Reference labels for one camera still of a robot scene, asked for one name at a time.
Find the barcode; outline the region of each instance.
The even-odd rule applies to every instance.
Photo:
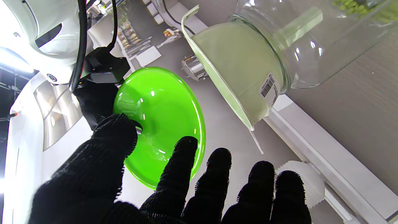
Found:
[[[273,77],[270,75],[268,80],[266,81],[266,83],[263,85],[263,87],[261,88],[261,95],[263,97],[265,97],[268,92],[271,90],[272,85],[275,83],[275,80],[273,79]]]

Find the finger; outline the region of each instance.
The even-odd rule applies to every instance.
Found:
[[[256,163],[250,172],[248,183],[238,194],[238,203],[227,210],[221,223],[268,223],[274,177],[275,169],[271,163]]]
[[[189,200],[183,212],[183,221],[190,224],[211,224],[221,221],[231,160],[231,153],[225,148],[216,149],[210,155],[206,172],[196,184],[195,196]]]
[[[185,136],[178,141],[160,177],[156,192],[141,206],[149,214],[180,218],[187,196],[198,140]]]
[[[276,180],[275,188],[277,191],[271,223],[311,224],[300,176],[293,171],[283,171]]]

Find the black cable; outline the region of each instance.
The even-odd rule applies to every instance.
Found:
[[[17,115],[18,115],[18,113],[7,115],[5,118],[0,118],[0,122],[1,121],[9,121],[11,118],[13,118],[13,117],[15,117]]]
[[[117,11],[116,11],[116,0],[112,0],[112,8],[113,8],[113,37],[112,42],[106,46],[106,49],[111,51],[116,43],[116,36],[117,36]]]
[[[174,22],[176,22],[176,23],[178,23],[178,24],[181,25],[181,23],[178,22],[177,20],[175,20],[174,17],[172,17],[172,15],[170,14],[170,12],[167,10],[166,3],[164,2],[164,0],[162,0],[162,1],[163,1],[164,9],[166,10],[166,12],[167,12],[167,14],[170,16],[170,18],[171,18]],[[189,30],[189,31],[191,32],[192,35],[195,35],[195,33],[194,33],[189,27],[187,27],[187,26],[185,26],[185,25],[184,25],[184,27],[185,27],[187,30]]]
[[[87,48],[87,12],[86,12],[86,1],[78,0],[79,6],[79,24],[80,24],[80,35],[79,35],[79,49],[77,52],[77,59],[75,68],[72,71],[72,76],[69,80],[69,90],[74,91],[80,80],[83,72],[84,58],[86,57]]]

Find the barcode label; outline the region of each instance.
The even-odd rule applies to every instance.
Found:
[[[272,75],[268,77],[267,81],[261,88],[261,95],[265,98],[265,96],[268,94],[268,92],[271,90],[272,85],[275,83],[275,80],[273,79]]]
[[[279,95],[280,85],[278,80],[269,73],[267,79],[260,86],[260,94],[269,107],[272,107]]]

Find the metal object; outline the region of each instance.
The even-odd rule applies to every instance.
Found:
[[[200,63],[196,55],[191,55],[182,60],[182,69],[187,73],[188,77],[199,81],[208,76],[205,68]]]

